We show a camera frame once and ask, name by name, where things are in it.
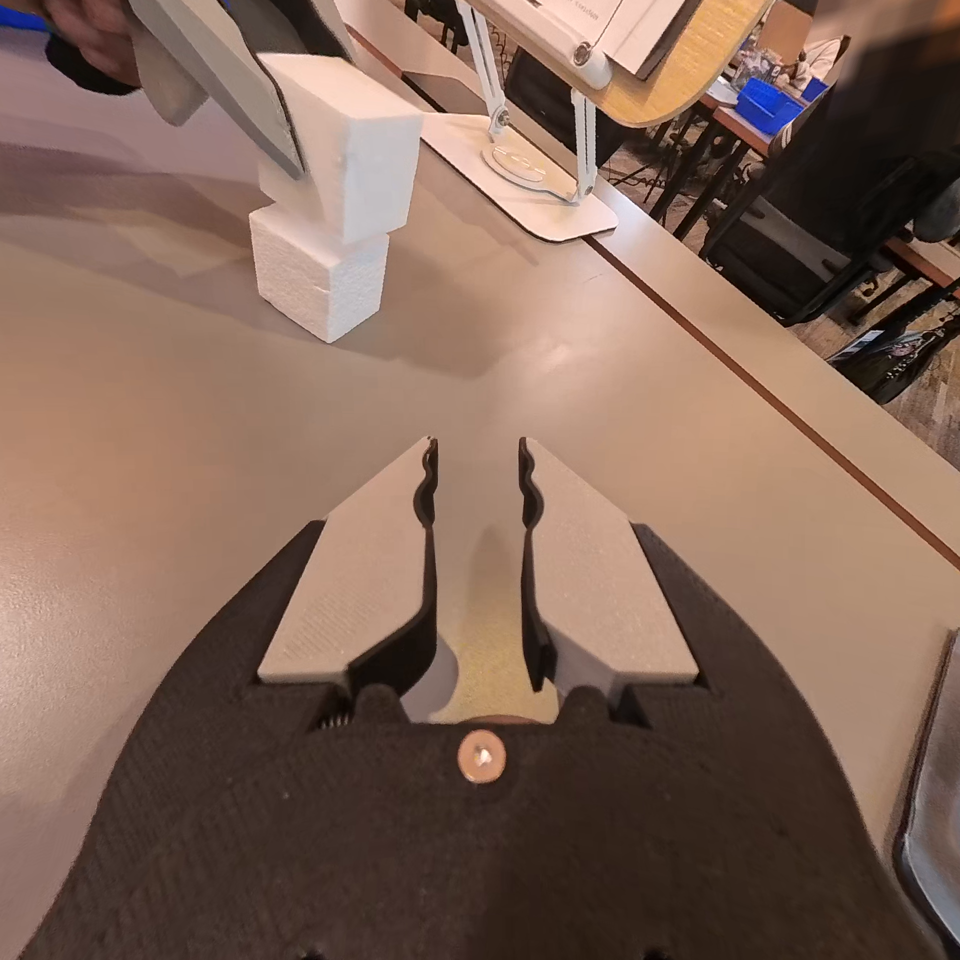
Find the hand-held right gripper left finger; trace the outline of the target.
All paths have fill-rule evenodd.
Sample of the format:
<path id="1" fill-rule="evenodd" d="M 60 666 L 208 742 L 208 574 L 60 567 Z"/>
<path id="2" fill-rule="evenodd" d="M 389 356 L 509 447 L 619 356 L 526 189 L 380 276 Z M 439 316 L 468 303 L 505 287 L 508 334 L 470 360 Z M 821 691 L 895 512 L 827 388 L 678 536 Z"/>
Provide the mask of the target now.
<path id="1" fill-rule="evenodd" d="M 345 498 L 320 534 L 258 669 L 266 684 L 404 694 L 437 649 L 438 443 L 423 437 Z"/>

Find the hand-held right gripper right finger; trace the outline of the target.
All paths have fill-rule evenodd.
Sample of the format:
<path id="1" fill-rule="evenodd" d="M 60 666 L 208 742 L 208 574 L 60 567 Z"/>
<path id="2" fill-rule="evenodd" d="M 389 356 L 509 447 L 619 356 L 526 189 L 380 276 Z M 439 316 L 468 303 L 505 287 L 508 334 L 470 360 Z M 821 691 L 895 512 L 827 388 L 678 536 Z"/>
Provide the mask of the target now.
<path id="1" fill-rule="evenodd" d="M 699 673 L 628 515 L 534 438 L 519 440 L 522 652 L 532 690 L 597 690 Z"/>

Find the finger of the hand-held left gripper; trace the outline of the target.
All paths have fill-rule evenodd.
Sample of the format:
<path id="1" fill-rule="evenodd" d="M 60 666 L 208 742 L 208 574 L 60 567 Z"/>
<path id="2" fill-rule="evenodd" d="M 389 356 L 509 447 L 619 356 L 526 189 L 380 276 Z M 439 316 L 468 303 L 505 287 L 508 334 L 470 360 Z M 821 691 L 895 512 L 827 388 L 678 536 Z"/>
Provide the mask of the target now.
<path id="1" fill-rule="evenodd" d="M 257 55 L 313 55 L 355 62 L 353 40 L 334 1 L 238 1 L 237 26 Z"/>
<path id="2" fill-rule="evenodd" d="M 306 174 L 282 92 L 212 1 L 133 1 L 131 13 L 236 126 L 294 180 Z"/>

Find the white hard foam cube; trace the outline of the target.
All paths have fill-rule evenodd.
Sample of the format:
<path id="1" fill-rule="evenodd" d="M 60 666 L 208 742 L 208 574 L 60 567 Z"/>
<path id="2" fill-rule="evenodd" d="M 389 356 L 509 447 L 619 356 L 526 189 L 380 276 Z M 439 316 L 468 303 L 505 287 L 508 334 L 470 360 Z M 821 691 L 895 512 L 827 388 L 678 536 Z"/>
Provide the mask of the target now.
<path id="1" fill-rule="evenodd" d="M 248 226 L 259 296 L 320 341 L 333 343 L 378 312 L 387 233 L 347 243 L 277 203 L 250 212 Z"/>
<path id="2" fill-rule="evenodd" d="M 339 57 L 269 53 L 261 63 L 282 94 L 304 164 L 292 178 L 261 154 L 261 191 L 342 245 L 401 228 L 425 114 Z"/>

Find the person's left hand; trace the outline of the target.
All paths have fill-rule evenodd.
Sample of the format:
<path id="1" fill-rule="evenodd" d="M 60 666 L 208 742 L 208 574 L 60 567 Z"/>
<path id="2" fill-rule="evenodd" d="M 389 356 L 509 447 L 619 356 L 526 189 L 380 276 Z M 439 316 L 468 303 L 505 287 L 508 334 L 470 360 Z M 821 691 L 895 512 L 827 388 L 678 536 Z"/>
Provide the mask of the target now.
<path id="1" fill-rule="evenodd" d="M 112 24 L 106 27 L 116 32 L 114 35 L 83 22 L 70 9 L 57 12 L 54 17 L 61 32 L 50 33 L 50 37 L 61 37 L 74 45 L 91 66 L 108 76 L 141 88 L 134 41 L 127 34 L 122 17 L 114 16 Z"/>

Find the white wooden document stand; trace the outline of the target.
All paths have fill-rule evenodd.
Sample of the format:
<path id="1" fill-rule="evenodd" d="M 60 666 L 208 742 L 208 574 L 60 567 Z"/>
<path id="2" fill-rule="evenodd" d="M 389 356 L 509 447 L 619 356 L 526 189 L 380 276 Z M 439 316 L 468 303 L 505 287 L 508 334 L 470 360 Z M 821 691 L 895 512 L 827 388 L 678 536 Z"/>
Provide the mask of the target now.
<path id="1" fill-rule="evenodd" d="M 536 35 L 533 10 L 527 3 L 457 2 L 487 117 L 429 114 L 421 138 L 513 222 L 550 243 L 603 234 L 618 226 L 617 214 L 594 194 L 597 112 L 628 128 L 673 119 L 708 89 L 772 5 L 702 1 L 648 78 L 614 64 L 608 83 L 596 88 Z M 499 83 L 489 38 L 491 23 L 570 87 L 575 174 L 567 173 L 511 127 L 508 99 Z"/>

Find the white printed paper sheet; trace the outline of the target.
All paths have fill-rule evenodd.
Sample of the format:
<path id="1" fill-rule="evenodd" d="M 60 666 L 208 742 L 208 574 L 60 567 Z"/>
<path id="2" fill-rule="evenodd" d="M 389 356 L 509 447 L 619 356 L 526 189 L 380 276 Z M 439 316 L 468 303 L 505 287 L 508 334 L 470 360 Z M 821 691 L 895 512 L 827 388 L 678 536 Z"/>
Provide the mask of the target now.
<path id="1" fill-rule="evenodd" d="M 600 89 L 613 65 L 646 79 L 669 52 L 700 1 L 528 2 L 532 29 L 576 74 Z"/>

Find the black floor bag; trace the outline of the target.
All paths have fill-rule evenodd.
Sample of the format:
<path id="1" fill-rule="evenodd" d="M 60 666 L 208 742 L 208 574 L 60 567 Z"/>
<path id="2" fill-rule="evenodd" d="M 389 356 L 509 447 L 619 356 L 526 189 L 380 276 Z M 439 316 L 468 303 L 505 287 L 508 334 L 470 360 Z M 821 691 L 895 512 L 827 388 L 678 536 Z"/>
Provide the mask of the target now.
<path id="1" fill-rule="evenodd" d="M 830 365 L 873 402 L 885 405 L 919 380 L 958 335 L 959 316 L 954 314 L 929 330 L 907 331 L 882 344 L 872 341 Z"/>

